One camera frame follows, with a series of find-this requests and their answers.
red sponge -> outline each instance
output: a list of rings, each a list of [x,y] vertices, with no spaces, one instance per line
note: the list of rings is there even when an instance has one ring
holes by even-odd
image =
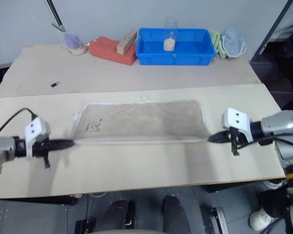
[[[120,55],[116,52],[116,47],[119,42],[119,40],[98,37],[97,39],[90,42],[89,52],[90,54],[103,59],[132,65],[137,59],[136,45],[132,45],[125,55]]]

wooden table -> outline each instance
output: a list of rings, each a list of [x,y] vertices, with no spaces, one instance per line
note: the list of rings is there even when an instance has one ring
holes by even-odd
[[[138,64],[130,67],[87,54],[81,57],[70,54],[64,56],[66,51],[55,45],[26,48],[23,52],[40,51],[40,56],[31,55],[32,60],[40,60],[41,57],[46,57],[43,51],[48,52],[47,49],[50,48],[50,51],[59,52],[50,56],[49,65],[47,61],[41,63],[41,66],[32,61],[35,67],[29,68],[31,72],[35,69],[39,71],[39,78],[30,80],[29,70],[21,69],[24,60],[28,59],[24,56],[25,53],[22,53],[6,74],[0,87],[0,126],[12,113],[26,106],[50,123],[51,138],[63,138],[68,137],[72,131],[74,114],[88,102],[136,102],[145,98],[159,101],[197,100],[202,106],[205,124],[211,134],[222,130],[221,115],[229,107],[248,113],[254,121],[280,111],[266,87],[260,84],[248,63],[242,58],[229,61],[215,59],[207,67],[144,67]],[[76,93],[72,89],[72,79],[75,78],[73,74],[76,73],[77,67],[73,69],[66,66],[65,75],[60,75],[53,67],[52,58],[57,53],[63,54],[66,58],[64,61],[78,61],[80,58],[84,62],[79,63],[79,68],[84,67],[84,63],[87,64],[89,71],[83,69],[83,76],[78,79],[79,84],[87,85],[76,87]],[[103,65],[109,67],[105,69],[106,73],[101,67]],[[46,80],[41,80],[42,66],[45,74],[48,74]],[[157,76],[157,79],[148,79],[148,74]],[[95,82],[90,85],[93,76],[96,77],[93,80],[98,80],[97,85]],[[104,76],[108,77],[109,83],[104,82]],[[23,86],[13,86],[12,83],[18,83],[17,80]],[[59,85],[55,88],[49,87],[50,83],[57,80],[60,81]],[[184,88],[184,85],[201,87]],[[153,90],[140,91],[145,86]],[[29,121],[29,116],[23,113],[16,117],[1,135],[23,136],[24,127]],[[240,156],[232,155],[230,144],[208,142],[74,146],[59,152],[50,152],[49,160],[50,171],[44,169],[41,158],[33,158],[30,161],[17,158],[4,163],[0,175],[0,198],[216,184],[284,176],[273,145],[261,147],[254,144],[240,150]]]

white wall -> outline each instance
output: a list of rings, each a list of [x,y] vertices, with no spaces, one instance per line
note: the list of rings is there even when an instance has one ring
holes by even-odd
[[[53,0],[64,24],[78,25],[85,41],[122,39],[131,29],[163,27],[176,16],[180,27],[223,31],[233,26],[246,39],[250,60],[287,0]],[[0,64],[23,46],[57,42],[44,0],[0,0]]]
[[[270,41],[285,40],[293,34],[293,2],[282,18]]]

black pants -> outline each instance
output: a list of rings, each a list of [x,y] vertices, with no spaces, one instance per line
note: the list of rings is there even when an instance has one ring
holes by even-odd
[[[287,185],[276,190],[267,190],[258,195],[258,200],[266,213],[273,218],[284,218],[287,234],[293,234],[289,207],[291,201],[287,193]]]
[[[103,218],[96,224],[95,232],[125,229],[126,217],[130,210],[128,200],[115,201],[109,206]],[[166,196],[163,204],[164,232],[168,234],[190,234],[186,212],[178,198]]]

gray towel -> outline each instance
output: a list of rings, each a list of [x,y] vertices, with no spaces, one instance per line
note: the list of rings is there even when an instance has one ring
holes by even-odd
[[[194,100],[90,103],[72,134],[80,144],[199,142],[208,136]]]

